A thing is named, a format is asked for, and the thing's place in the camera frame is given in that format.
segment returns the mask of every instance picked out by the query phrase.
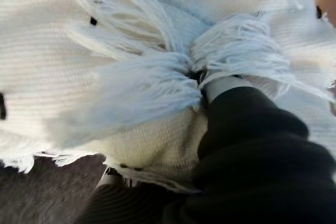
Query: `knitted fabric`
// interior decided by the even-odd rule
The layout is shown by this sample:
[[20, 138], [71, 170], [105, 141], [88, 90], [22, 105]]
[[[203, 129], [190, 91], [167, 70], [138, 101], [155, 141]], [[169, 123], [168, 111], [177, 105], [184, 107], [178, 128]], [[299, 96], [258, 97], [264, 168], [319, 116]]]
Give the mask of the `knitted fabric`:
[[[202, 52], [197, 39], [234, 13], [253, 14], [270, 27], [298, 81], [322, 94], [334, 80], [335, 32], [326, 18], [316, 18], [313, 0], [0, 0], [7, 109], [1, 159], [28, 172], [34, 156], [61, 166], [102, 153], [125, 177], [193, 191], [191, 170], [207, 122], [200, 91], [185, 77], [195, 63], [190, 52]], [[261, 76], [246, 79], [306, 122], [312, 141], [336, 153], [327, 95], [294, 85], [279, 92], [278, 81]], [[128, 83], [136, 84], [122, 93]], [[155, 92], [147, 92], [150, 85]]]

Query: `white fringe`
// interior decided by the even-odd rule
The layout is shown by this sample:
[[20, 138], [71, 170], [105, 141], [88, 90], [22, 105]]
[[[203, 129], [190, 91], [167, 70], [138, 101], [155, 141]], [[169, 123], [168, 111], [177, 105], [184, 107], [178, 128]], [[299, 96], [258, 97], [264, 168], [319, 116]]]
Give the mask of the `white fringe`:
[[122, 168], [120, 167], [120, 165], [113, 165], [106, 161], [104, 162], [104, 164], [116, 169], [117, 172], [121, 174], [122, 177], [125, 179], [138, 180], [144, 183], [155, 183], [156, 185], [162, 186], [175, 193], [196, 194], [200, 192], [196, 188], [181, 185], [181, 183], [173, 181], [157, 173], [147, 172], [144, 170], [137, 171], [130, 168]]
[[4, 167], [11, 166], [18, 168], [19, 173], [28, 173], [34, 165], [34, 156], [32, 154], [17, 157], [2, 157], [1, 161]]
[[186, 76], [189, 56], [155, 50], [145, 54], [99, 67], [96, 99], [52, 122], [53, 131], [66, 132], [70, 142], [74, 135], [104, 137], [199, 104], [197, 82]]
[[173, 21], [167, 15], [158, 0], [130, 0], [130, 2], [143, 12], [145, 15], [144, 20], [150, 22], [151, 26], [154, 26], [158, 31], [160, 31], [167, 51], [186, 51], [186, 48], [184, 48], [182, 44], [182, 38], [179, 37], [175, 30]]
[[232, 15], [205, 32], [194, 44], [193, 71], [208, 70], [200, 89], [215, 79], [241, 74], [278, 81], [274, 98], [293, 86], [334, 101], [329, 91], [296, 79], [290, 72], [290, 61], [272, 40], [269, 26], [252, 15]]

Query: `white scarf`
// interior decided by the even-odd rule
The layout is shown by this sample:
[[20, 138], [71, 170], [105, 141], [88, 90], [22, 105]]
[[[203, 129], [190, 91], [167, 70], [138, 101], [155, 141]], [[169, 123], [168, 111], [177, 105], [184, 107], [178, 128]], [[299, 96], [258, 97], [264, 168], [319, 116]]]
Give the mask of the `white scarf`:
[[[249, 59], [258, 67], [242, 74], [336, 153], [325, 92], [335, 79], [335, 32], [316, 18], [314, 0], [0, 0], [3, 162], [28, 172], [34, 156], [62, 166], [102, 153], [125, 177], [192, 191], [207, 121], [185, 75], [204, 65], [190, 56], [220, 50], [233, 13], [267, 24], [283, 56]], [[288, 71], [275, 77], [265, 61]]]

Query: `black jacket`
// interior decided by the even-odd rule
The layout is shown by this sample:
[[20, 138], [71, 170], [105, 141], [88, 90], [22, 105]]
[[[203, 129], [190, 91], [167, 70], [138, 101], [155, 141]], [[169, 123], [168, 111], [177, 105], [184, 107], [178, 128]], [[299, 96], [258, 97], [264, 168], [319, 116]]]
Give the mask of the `black jacket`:
[[336, 223], [333, 157], [257, 89], [210, 104], [198, 156], [193, 183], [202, 193], [105, 186], [77, 223]]

